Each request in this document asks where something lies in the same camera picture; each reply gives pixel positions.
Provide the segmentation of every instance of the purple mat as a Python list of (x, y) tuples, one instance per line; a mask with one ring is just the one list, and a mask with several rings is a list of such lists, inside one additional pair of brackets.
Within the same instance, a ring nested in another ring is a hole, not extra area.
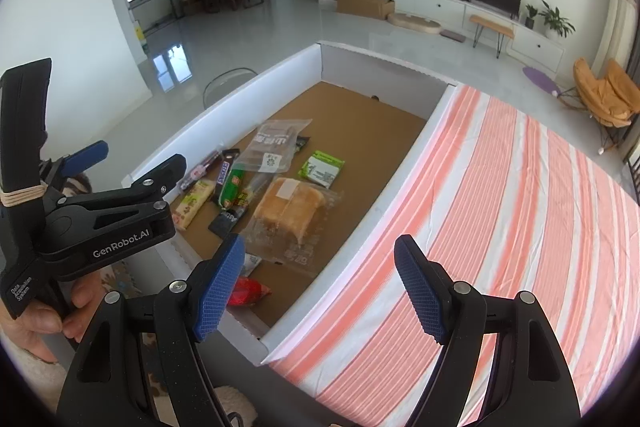
[(533, 82), (534, 84), (536, 84), (536, 86), (538, 86), (543, 91), (548, 92), (549, 94), (552, 94), (554, 91), (560, 91), (560, 89), (558, 89), (558, 84), (552, 81), (542, 71), (538, 71), (536, 68), (529, 68), (527, 66), (525, 68), (522, 68), (522, 73), (526, 74), (527, 78), (531, 82)]

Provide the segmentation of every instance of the white vase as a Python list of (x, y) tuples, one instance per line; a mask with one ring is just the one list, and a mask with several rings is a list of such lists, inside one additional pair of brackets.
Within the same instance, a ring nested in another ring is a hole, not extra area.
[(548, 26), (545, 29), (545, 37), (552, 42), (560, 42), (560, 39), (562, 38), (556, 30), (552, 30)]

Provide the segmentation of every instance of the pink and white stripes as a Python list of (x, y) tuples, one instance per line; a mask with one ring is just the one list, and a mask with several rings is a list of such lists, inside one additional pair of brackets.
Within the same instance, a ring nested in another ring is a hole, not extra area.
[[(593, 403), (638, 336), (640, 213), (606, 173), (555, 133), (460, 86), (414, 176), (344, 288), (271, 367), (364, 427), (404, 425), (439, 349), (422, 332), (393, 264), (410, 233), (453, 279), (540, 300)], [(487, 339), (463, 415), (478, 415)]]

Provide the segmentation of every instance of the human hand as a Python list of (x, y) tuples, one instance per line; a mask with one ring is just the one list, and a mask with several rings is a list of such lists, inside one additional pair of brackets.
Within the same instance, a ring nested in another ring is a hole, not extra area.
[(26, 349), (45, 362), (57, 362), (40, 335), (62, 332), (68, 339), (80, 342), (105, 293), (100, 283), (99, 271), (77, 279), (70, 295), (71, 302), (77, 309), (65, 317), (64, 321), (51, 306), (38, 300), (31, 301), (22, 315), (13, 320), (0, 301), (0, 327), (16, 346)]

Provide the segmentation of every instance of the orange chair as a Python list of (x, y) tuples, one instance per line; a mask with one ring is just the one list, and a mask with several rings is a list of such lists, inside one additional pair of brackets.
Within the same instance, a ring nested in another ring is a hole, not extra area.
[[(609, 59), (604, 78), (596, 78), (587, 61), (579, 58), (574, 64), (574, 80), (575, 87), (558, 95), (558, 100), (572, 109), (589, 111), (601, 126), (626, 127), (631, 125), (633, 115), (640, 114), (640, 89), (615, 60)], [(576, 98), (571, 94), (574, 90), (584, 107), (566, 101)], [(603, 138), (598, 154), (614, 145), (611, 137)]]

